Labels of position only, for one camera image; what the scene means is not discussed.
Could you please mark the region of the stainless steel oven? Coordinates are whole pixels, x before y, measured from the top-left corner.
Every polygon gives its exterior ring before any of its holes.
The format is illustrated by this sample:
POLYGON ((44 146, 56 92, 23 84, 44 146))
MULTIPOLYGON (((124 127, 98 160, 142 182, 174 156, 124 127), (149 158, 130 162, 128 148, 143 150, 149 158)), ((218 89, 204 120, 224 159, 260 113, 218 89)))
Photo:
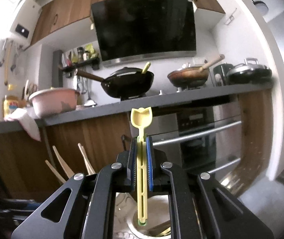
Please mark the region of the stainless steel oven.
POLYGON ((194 104, 154 107, 146 128, 153 147, 186 171, 207 171, 220 180, 241 159, 238 103, 201 107, 194 104))

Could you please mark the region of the pink basin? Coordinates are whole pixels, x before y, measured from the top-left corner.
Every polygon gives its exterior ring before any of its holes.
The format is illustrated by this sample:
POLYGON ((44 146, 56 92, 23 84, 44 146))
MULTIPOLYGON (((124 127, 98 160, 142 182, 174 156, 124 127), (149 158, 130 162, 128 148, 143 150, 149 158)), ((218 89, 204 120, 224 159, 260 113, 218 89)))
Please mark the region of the pink basin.
POLYGON ((76 109, 79 92, 73 88, 50 88, 33 93, 29 97, 39 118, 70 112, 76 109))

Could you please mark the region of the brown frying pan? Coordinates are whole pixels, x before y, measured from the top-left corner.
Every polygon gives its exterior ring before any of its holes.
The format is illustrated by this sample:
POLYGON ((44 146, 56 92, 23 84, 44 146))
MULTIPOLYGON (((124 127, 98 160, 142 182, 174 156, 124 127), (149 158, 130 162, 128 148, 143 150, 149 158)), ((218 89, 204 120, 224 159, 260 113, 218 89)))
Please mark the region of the brown frying pan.
POLYGON ((183 90, 197 88, 207 82, 210 73, 209 68, 224 59, 225 56, 220 54, 217 58, 201 66, 188 66, 175 70, 168 74, 167 78, 174 87, 182 88, 183 90))

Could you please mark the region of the wooden chopstick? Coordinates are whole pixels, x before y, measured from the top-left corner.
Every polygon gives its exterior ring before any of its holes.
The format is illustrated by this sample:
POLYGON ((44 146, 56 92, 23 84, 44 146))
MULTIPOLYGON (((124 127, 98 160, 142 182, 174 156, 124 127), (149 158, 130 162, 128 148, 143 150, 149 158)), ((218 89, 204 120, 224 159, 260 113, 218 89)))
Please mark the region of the wooden chopstick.
POLYGON ((88 174, 89 175, 95 174, 96 172, 95 172, 94 168, 92 167, 92 165, 91 165, 91 163, 90 163, 90 161, 89 161, 89 159, 87 157, 87 154, 86 154, 86 151, 85 151, 83 145, 81 145, 80 143, 78 143, 77 145, 78 145, 78 148, 79 148, 79 150, 80 150, 80 152, 81 152, 81 154, 83 156, 83 159, 84 159, 85 166, 86 166, 86 169, 88 171, 88 174))
POLYGON ((46 165, 49 167, 51 172, 55 175, 55 177, 62 183, 64 184, 66 180, 60 175, 60 173, 52 166, 52 164, 48 161, 45 160, 46 165))
POLYGON ((67 175, 68 178, 71 178, 74 175, 74 172, 71 170, 71 168, 67 165, 67 163, 64 161, 60 153, 58 152, 57 148, 55 146, 52 146, 53 151, 62 167, 64 170, 65 174, 67 175))
POLYGON ((80 147, 81 147, 81 152, 82 152, 82 154, 83 154, 83 157, 86 159, 86 165, 87 165, 87 167, 90 169, 90 174, 96 174, 96 171, 94 170, 94 168, 93 168, 93 166, 91 165, 90 160, 89 160, 89 158, 88 158, 88 156, 87 156, 87 153, 86 153, 86 151, 85 151, 85 148, 83 147, 83 145, 80 145, 80 147))

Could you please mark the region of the dark green kettle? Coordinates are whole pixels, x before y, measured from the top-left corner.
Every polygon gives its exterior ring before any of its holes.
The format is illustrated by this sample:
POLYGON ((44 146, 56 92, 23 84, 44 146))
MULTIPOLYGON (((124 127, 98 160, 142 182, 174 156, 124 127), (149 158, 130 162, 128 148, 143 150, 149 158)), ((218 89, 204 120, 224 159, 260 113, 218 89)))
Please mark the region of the dark green kettle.
POLYGON ((214 79, 217 86, 226 86, 230 84, 226 75, 233 68, 234 66, 232 64, 227 63, 217 65, 213 68, 214 79))

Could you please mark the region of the black range hood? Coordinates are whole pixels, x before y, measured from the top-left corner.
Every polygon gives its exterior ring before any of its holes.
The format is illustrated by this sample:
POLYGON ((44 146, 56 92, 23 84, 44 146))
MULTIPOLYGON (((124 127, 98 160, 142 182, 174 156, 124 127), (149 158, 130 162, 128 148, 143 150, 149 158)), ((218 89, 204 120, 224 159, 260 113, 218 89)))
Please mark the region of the black range hood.
POLYGON ((104 0, 91 13, 104 66, 196 54, 190 0, 104 0))

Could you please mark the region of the black wok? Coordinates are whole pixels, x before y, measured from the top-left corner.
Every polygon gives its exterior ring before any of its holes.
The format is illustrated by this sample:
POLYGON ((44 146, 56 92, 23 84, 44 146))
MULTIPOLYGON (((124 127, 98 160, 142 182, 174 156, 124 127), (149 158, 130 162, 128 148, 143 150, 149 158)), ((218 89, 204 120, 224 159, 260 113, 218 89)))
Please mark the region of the black wok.
POLYGON ((132 97, 141 97, 149 91, 154 80, 154 73, 149 71, 150 66, 151 63, 147 62, 143 69, 124 67, 107 78, 82 70, 75 70, 74 74, 99 82, 103 90, 112 98, 127 100, 132 97))

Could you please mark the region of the black lidded griddle pan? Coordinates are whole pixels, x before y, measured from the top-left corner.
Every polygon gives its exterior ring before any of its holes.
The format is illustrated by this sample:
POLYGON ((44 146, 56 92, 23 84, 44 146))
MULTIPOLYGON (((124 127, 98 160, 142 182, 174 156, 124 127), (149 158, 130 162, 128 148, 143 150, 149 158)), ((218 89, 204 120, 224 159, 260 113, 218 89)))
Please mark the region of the black lidded griddle pan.
POLYGON ((245 58, 227 72, 226 79, 229 84, 260 84, 272 79, 272 71, 257 58, 245 58))

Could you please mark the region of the white water heater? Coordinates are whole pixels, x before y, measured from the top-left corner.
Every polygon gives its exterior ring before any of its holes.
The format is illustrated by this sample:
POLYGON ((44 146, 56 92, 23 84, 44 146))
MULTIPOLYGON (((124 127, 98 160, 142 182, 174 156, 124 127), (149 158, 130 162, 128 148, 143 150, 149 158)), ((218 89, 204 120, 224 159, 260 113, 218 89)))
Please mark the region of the white water heater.
POLYGON ((22 0, 15 9, 8 38, 23 49, 29 47, 41 12, 42 8, 36 1, 22 0))

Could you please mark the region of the white pink towel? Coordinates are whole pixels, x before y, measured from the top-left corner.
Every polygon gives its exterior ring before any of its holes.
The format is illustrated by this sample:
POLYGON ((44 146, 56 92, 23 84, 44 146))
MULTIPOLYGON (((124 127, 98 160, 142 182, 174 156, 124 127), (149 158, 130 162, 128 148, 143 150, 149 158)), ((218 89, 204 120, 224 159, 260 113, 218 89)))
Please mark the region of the white pink towel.
POLYGON ((18 121, 22 128, 28 133, 28 135, 36 140, 41 142, 41 135, 36 124, 36 121, 29 116, 27 110, 22 108, 17 108, 11 114, 8 114, 4 117, 5 121, 18 121))

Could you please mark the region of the yellow plastic spoon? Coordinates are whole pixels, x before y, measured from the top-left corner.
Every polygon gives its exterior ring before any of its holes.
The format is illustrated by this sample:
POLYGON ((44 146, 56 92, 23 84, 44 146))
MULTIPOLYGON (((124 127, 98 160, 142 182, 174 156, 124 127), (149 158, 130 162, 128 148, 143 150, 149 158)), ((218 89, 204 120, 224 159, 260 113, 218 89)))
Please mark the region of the yellow plastic spoon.
POLYGON ((152 108, 139 108, 131 110, 131 124, 137 128, 139 135, 137 137, 137 218, 138 224, 145 226, 148 219, 147 204, 147 153, 146 153, 146 135, 145 129, 152 123, 152 108))

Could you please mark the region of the spice shelf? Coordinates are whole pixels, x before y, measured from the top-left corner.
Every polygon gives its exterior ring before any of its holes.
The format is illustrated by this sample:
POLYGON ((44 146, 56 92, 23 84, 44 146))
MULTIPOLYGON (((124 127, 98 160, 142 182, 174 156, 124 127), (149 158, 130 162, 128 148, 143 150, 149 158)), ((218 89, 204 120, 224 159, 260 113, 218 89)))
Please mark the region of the spice shelf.
POLYGON ((100 57, 93 43, 79 46, 76 49, 63 52, 55 51, 57 67, 62 72, 72 72, 75 69, 90 66, 93 71, 100 69, 100 57))

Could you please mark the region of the yellow bottle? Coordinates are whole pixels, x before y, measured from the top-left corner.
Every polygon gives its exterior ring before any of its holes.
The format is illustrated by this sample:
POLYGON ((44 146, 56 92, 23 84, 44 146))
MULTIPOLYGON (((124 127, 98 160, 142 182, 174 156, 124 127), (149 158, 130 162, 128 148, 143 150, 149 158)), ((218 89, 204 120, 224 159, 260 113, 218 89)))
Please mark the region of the yellow bottle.
POLYGON ((3 101, 3 116, 12 114, 19 108, 19 99, 17 96, 5 95, 3 101))

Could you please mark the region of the white floral ceramic utensil holder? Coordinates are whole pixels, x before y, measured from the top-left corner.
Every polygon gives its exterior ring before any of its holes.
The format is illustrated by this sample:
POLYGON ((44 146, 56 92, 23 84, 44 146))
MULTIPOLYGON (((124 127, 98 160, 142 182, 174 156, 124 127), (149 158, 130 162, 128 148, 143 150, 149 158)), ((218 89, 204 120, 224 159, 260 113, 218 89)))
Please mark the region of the white floral ceramic utensil holder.
POLYGON ((146 217, 139 218, 138 204, 129 193, 116 193, 113 238, 170 238, 167 195, 147 199, 146 217))

